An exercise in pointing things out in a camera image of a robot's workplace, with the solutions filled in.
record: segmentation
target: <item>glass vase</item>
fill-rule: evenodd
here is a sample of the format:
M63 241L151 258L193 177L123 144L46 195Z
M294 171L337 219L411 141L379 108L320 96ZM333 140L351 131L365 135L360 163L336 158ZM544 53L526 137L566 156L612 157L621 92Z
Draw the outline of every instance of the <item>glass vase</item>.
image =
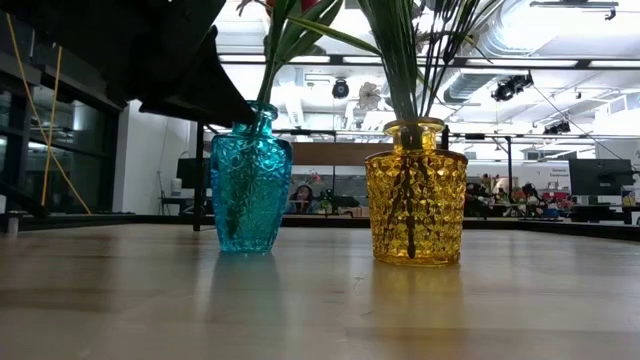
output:
M385 126L393 150L365 161L376 259L444 266L460 260L467 159L436 149L441 120Z
M234 124L211 146L213 209L224 252L268 252L278 234L291 178L292 147L271 134L278 110L249 101L252 125Z

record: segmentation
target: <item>spotlight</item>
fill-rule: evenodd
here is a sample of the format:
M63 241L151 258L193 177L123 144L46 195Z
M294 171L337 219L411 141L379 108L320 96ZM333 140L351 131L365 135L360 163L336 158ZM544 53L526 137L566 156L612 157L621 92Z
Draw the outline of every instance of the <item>spotlight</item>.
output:
M349 96L349 85L347 85L347 80L336 80L335 85L333 85L333 91L331 93L336 99L344 99Z
M568 121L562 121L553 126L544 129L542 135L559 135L571 132L571 126Z
M495 101L509 101L531 85L533 85L531 71L527 75L514 75L509 80L498 83L498 88L491 94L491 97Z
M568 121L561 122L560 125L558 125L558 132L559 133L571 132L571 127L569 126L569 122Z
M616 13L616 8L615 7L611 7L611 9L609 9L609 14L605 15L604 21L611 21L611 20L613 20L613 18L616 17L616 15L618 15Z

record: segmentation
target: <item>flower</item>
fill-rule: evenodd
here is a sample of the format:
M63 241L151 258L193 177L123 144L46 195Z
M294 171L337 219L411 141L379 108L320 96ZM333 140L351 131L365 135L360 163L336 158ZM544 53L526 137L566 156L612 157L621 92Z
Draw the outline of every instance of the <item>flower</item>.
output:
M360 88L360 100L358 106L363 110L376 110L378 103L382 100L380 97L380 89L377 89L377 85L370 82L364 83Z

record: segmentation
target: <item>person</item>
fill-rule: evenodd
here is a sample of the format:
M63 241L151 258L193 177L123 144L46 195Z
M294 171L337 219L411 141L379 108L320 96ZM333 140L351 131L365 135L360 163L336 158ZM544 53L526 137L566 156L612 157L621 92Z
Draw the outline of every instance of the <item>person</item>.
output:
M313 198L313 190L309 185L300 185L291 194L285 209L287 214L314 214L318 204Z
M496 194L496 202L500 204L509 203L509 196L503 188L498 188L498 194Z
M480 183L482 184L482 186L484 186L486 191L491 191L491 178L489 177L489 174L482 175Z
M465 193L464 216L477 216L487 219L489 208L484 203L484 199L490 197L487 189L476 183L467 183Z

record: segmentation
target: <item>vase rim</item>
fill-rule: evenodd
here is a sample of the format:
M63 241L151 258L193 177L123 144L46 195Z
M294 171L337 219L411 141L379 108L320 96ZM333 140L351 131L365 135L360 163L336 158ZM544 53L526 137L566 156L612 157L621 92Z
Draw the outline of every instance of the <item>vase rim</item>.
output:
M417 125L420 126L422 128L428 128L431 129L434 132L441 132L444 129L444 121L437 119L437 118L432 118L432 117L422 117L419 118L417 120L395 120L392 121L390 123L385 124L384 126L384 133L391 136L393 135L395 132L398 131L398 129L402 128L402 127L407 127L410 125Z
M247 100L247 104L249 104L249 106L251 107L251 109L253 109L254 112L257 112L258 109L261 109L262 111L265 111L265 112L275 113L276 116L278 115L278 108L275 107L274 105L271 105L270 103L265 103L258 100Z

